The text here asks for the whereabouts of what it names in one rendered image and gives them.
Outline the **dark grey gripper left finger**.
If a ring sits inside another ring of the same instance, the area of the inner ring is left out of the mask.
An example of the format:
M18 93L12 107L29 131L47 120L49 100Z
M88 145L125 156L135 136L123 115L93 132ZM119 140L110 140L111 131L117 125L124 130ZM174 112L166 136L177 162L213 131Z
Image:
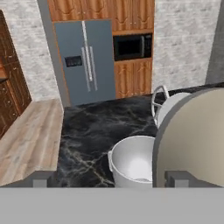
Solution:
M8 187L51 187L54 171L35 171L27 178L8 184Z

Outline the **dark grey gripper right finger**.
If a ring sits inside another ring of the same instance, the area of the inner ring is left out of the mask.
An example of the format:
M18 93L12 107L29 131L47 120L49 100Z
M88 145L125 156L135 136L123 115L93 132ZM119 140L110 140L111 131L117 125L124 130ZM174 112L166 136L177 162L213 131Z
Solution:
M217 187L215 184L195 178L188 171L166 171L164 177L166 187Z

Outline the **dark brown wooden cupboard run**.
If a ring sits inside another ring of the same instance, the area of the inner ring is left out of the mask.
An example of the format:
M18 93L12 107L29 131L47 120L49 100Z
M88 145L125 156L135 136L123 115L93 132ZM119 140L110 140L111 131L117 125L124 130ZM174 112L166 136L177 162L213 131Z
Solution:
M0 10L0 139L31 101L9 27Z

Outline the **orange wooden cupboard run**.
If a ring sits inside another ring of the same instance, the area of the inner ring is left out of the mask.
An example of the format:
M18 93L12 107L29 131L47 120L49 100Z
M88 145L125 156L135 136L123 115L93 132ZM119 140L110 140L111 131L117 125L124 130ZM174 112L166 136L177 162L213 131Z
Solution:
M155 0L47 0L56 22L81 20L112 23L112 35L154 34ZM115 96L126 98L151 92L152 57L115 63Z

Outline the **grey double-door fridge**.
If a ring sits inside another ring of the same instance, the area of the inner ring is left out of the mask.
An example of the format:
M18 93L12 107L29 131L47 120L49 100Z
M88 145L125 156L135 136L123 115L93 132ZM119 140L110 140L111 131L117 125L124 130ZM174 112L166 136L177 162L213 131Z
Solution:
M116 98L110 20L54 24L72 106Z

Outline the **black microwave oven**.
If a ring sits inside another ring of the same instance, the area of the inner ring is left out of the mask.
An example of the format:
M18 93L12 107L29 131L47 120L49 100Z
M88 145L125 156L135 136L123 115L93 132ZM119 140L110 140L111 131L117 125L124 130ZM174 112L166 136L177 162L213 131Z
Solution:
M151 57L152 34L138 33L113 37L115 61Z

